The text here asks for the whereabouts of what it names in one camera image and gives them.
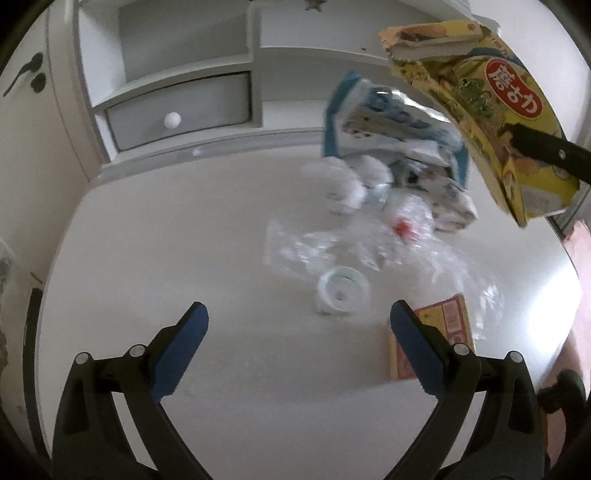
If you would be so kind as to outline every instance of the white table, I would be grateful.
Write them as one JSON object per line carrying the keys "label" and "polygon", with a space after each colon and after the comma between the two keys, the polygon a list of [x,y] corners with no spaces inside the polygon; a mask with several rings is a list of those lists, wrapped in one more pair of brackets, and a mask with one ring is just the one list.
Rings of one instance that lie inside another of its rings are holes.
{"label": "white table", "polygon": [[[404,282],[369,273],[371,311],[336,320],[313,313],[313,285],[261,262],[271,218],[308,230],[339,224],[300,173],[319,152],[314,145],[197,160],[86,195],[54,262],[40,322],[37,398],[49,444],[78,352],[122,355],[198,300],[209,309],[209,333],[163,404],[214,478],[385,476],[435,405],[417,381],[388,379],[384,324]],[[475,168],[470,193],[480,219],[446,239],[494,272],[506,302],[477,352],[522,352],[538,385],[570,330],[577,275],[548,223],[520,230]],[[129,412],[120,411],[132,447],[151,464]],[[463,432],[452,456],[467,439]]]}

